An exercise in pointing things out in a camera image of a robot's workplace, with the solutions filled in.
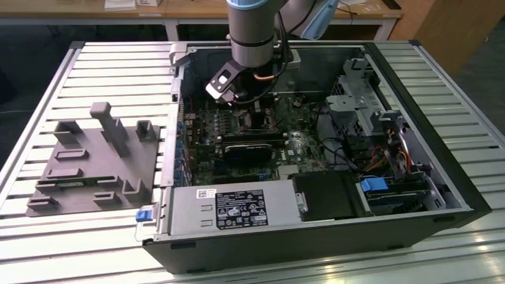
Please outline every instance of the slotted metal surface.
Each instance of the slotted metal surface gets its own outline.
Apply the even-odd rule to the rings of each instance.
[[[34,139],[22,151],[0,195],[0,282],[80,283],[449,283],[504,282],[505,151],[503,136],[431,59],[407,43],[379,47],[493,213],[440,232],[412,248],[199,275],[171,275],[135,239],[136,210],[27,218],[27,200],[46,167],[58,120],[100,127],[88,106],[110,101],[123,125],[151,120],[164,126],[172,76],[169,43],[88,43],[68,56]],[[149,69],[132,76],[128,69]],[[387,90],[384,94],[395,107]],[[164,151],[160,141],[159,152]],[[160,170],[163,156],[157,157]],[[160,172],[155,185],[160,183]],[[160,194],[155,190],[153,200]]]

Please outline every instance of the barcode sticker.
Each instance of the barcode sticker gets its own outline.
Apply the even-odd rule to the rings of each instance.
[[[199,189],[196,191],[196,198],[215,198],[216,191],[216,189]]]

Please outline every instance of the blue latch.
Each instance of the blue latch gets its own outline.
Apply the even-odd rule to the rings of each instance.
[[[260,177],[260,181],[263,182],[265,179],[268,179],[268,173],[260,173],[259,177]]]
[[[367,191],[387,191],[389,189],[383,177],[371,177],[360,181],[361,189]]]
[[[152,209],[151,210],[140,210],[135,215],[135,219],[137,222],[152,221]]]

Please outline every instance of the power supply label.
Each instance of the power supply label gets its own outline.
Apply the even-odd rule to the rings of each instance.
[[[263,189],[216,193],[216,220],[220,230],[267,226]]]

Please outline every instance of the motherboard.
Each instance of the motherboard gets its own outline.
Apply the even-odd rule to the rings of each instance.
[[[291,93],[268,108],[220,109],[207,103],[189,113],[193,185],[280,180],[327,170],[313,132],[316,106]]]

